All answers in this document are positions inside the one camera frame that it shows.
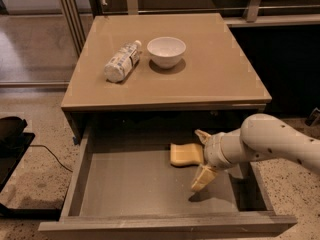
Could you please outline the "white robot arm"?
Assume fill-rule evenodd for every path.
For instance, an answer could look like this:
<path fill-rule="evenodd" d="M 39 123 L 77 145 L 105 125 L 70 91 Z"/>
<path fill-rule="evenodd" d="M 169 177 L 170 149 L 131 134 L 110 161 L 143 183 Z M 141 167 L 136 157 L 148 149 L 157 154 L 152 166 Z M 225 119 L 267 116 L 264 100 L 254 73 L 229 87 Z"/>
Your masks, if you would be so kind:
<path fill-rule="evenodd" d="M 205 188 L 219 171 L 244 162 L 282 158 L 320 173 L 320 141 L 267 114 L 251 115 L 228 133 L 195 133 L 204 145 L 204 162 L 191 184 L 194 192 Z"/>

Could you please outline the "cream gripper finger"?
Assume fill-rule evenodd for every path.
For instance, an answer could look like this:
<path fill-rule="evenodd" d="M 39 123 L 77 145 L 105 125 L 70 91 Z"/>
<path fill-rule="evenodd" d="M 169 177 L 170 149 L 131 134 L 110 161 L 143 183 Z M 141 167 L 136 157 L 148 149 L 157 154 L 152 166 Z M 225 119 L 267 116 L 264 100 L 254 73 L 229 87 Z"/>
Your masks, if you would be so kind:
<path fill-rule="evenodd" d="M 191 190 L 193 192 L 201 191 L 216 178 L 217 174 L 218 172 L 211 166 L 200 164 L 191 182 Z"/>
<path fill-rule="evenodd" d="M 195 134 L 198 136 L 202 144 L 206 144 L 211 139 L 211 135 L 209 133 L 202 131 L 200 129 L 197 129 L 195 131 Z"/>

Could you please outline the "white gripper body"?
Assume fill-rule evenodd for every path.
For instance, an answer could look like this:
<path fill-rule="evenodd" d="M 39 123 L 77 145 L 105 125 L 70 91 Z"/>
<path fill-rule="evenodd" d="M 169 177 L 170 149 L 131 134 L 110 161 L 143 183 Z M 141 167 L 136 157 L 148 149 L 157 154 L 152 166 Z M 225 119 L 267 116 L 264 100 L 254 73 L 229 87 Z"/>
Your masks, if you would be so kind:
<path fill-rule="evenodd" d="M 243 158 L 240 130 L 209 135 L 204 141 L 204 159 L 215 170 L 225 170 L 239 164 Z"/>

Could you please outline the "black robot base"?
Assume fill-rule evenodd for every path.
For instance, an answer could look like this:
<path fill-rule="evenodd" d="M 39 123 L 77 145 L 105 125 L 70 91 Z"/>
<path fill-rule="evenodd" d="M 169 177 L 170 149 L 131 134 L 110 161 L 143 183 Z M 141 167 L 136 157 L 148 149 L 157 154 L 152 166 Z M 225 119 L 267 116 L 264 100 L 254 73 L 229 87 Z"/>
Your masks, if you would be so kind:
<path fill-rule="evenodd" d="M 25 119 L 16 116 L 0 119 L 0 191 L 2 191 L 30 147 L 34 133 L 25 132 Z M 58 220 L 59 209 L 14 209 L 0 203 L 0 217 L 8 219 Z"/>

